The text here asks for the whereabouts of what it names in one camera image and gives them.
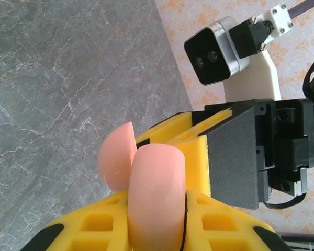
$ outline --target pink rubber toy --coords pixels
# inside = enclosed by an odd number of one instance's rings
[[[185,217],[185,157],[164,144],[140,147],[128,190],[128,235],[135,251],[180,250]]]
[[[98,169],[101,178],[112,191],[128,190],[136,150],[131,122],[115,129],[103,141],[98,156]]]

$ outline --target gray marble countertop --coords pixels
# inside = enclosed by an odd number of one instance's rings
[[[153,0],[0,1],[0,251],[109,194],[97,152],[191,110]]]

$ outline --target pink soft object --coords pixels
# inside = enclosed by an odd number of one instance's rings
[[[180,250],[185,193],[185,157],[179,149],[150,144],[137,150],[128,190],[128,235],[133,250]]]
[[[112,191],[128,190],[136,150],[131,122],[115,129],[103,141],[98,156],[98,169],[101,178]]]

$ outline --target floral wallpaper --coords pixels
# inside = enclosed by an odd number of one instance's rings
[[[206,104],[224,102],[221,83],[202,86],[184,51],[184,42],[208,24],[231,16],[240,23],[265,12],[278,0],[155,0],[191,104],[195,110]],[[286,0],[291,8],[302,0]],[[293,20],[294,29],[271,42],[268,51],[277,67],[283,99],[303,98],[302,81],[314,61],[314,9]],[[314,234],[314,168],[308,172],[309,191],[305,201],[290,209],[275,211],[261,205],[246,213],[269,223],[276,231]],[[274,192],[270,202],[290,200]]]

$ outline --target marble surface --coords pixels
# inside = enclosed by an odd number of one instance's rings
[[[206,104],[225,101],[222,83],[203,86],[186,56],[183,44],[206,25],[226,17],[238,23],[253,15],[285,3],[291,8],[303,0],[155,0],[192,107],[201,110]],[[302,81],[314,61],[314,9],[293,20],[291,32],[274,40],[268,51],[277,67],[283,99],[304,98]],[[269,223],[281,232],[314,234],[314,169],[308,172],[307,197],[301,204],[286,210],[269,210],[261,205],[246,213]],[[272,202],[290,200],[274,193]]]
[[[102,140],[191,110],[153,0],[0,1],[0,251],[109,194]]]

